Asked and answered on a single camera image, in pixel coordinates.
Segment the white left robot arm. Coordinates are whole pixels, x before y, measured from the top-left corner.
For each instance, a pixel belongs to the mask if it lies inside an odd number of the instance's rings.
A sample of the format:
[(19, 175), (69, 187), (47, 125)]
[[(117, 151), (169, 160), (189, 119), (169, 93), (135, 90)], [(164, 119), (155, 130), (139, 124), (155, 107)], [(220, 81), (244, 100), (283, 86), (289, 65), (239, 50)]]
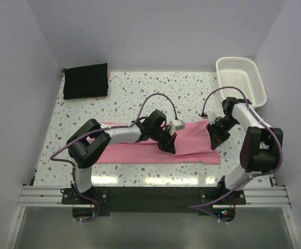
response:
[(175, 154), (174, 141), (177, 131), (185, 128), (183, 121), (174, 119), (166, 124), (166, 115), (153, 111), (133, 123), (110, 126), (88, 120), (67, 142), (68, 154), (76, 162), (73, 171), (74, 198), (87, 203), (92, 197), (91, 167), (100, 159), (106, 147), (118, 143), (140, 143), (149, 139), (161, 151)]

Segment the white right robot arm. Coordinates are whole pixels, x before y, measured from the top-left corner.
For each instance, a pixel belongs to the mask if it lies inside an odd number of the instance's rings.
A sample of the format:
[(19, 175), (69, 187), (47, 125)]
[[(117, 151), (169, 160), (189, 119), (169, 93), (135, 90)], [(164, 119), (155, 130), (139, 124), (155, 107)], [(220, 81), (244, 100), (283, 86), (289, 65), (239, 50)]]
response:
[(234, 198), (234, 191), (241, 191), (253, 178), (271, 174), (281, 165), (283, 130), (265, 123), (250, 101), (229, 97), (222, 102), (222, 108), (224, 116), (207, 125), (211, 149), (227, 141), (235, 125), (241, 125), (245, 131), (239, 165), (223, 176), (216, 187), (217, 201), (226, 204)]

